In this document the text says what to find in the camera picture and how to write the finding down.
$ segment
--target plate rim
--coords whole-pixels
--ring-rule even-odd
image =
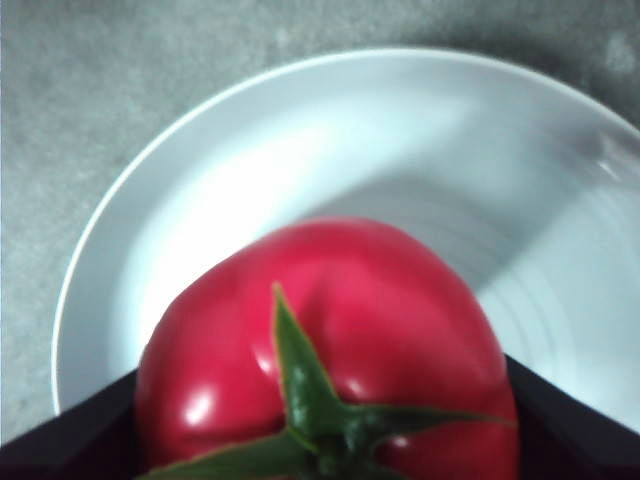
[[[469,65],[481,66],[491,70],[501,71],[510,75],[521,77],[530,82],[538,83],[550,91],[555,91],[560,95],[571,97],[574,101],[582,103],[584,106],[593,110],[595,113],[604,116],[608,121],[615,124],[618,128],[623,129],[627,134],[635,137],[640,142],[640,130],[636,129],[628,120],[617,114],[615,111],[604,105],[602,102],[590,97],[586,93],[581,92],[575,87],[555,78],[552,78],[532,67],[520,65],[511,61],[498,59],[482,53],[461,51],[448,48],[419,48],[419,47],[387,47],[387,48],[371,48],[341,51],[336,53],[328,53],[319,56],[313,56],[306,59],[296,60],[284,65],[275,66],[248,79],[241,80],[230,87],[214,94],[210,98],[196,105],[191,110],[180,116],[168,127],[161,131],[150,143],[138,153],[133,160],[118,175],[116,180],[107,189],[97,206],[93,210],[88,222],[84,226],[79,239],[76,242],[71,259],[66,267],[62,286],[59,290],[56,303],[53,334],[51,340],[50,355],[50,380],[51,394],[53,401],[54,415],[62,413],[60,406],[60,388],[58,375],[58,354],[60,348],[60,336],[63,324],[65,304],[67,301],[70,285],[78,265],[78,261],[84,248],[93,233],[96,224],[99,222],[106,207],[118,193],[120,188],[129,179],[132,173],[146,160],[163,142],[171,137],[178,130],[186,126],[193,119],[203,112],[213,108],[215,105],[223,102],[244,90],[250,89],[256,85],[269,81],[271,79],[295,73],[308,68],[324,66],[329,64],[358,61],[376,58],[413,58],[421,60],[452,60]]]

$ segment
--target tomato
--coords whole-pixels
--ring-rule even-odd
[[[272,435],[285,425],[273,285],[349,404],[424,406],[516,421],[504,356],[472,292],[390,225],[288,226],[182,292],[140,362],[136,424],[146,468]],[[411,479],[515,479],[518,429],[452,422],[376,450]]]

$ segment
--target gray concrete surface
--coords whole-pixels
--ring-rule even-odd
[[[53,415],[67,263],[116,176],[185,111],[312,55],[439,46],[529,66],[640,126],[636,0],[2,3],[2,441]]]

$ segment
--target white plate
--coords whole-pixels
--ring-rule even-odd
[[[640,431],[640,133],[541,75],[434,50],[278,69],[147,147],[69,267],[56,411],[136,367],[165,307],[209,267],[322,214],[424,241],[474,289],[507,353]]]

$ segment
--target tomato skin highlight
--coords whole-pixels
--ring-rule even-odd
[[[147,345],[136,424],[147,468],[276,433],[279,282],[345,401],[516,420],[500,346],[472,292],[404,232],[361,218],[277,230],[181,293]],[[452,423],[383,445],[409,478],[516,479],[518,429]]]

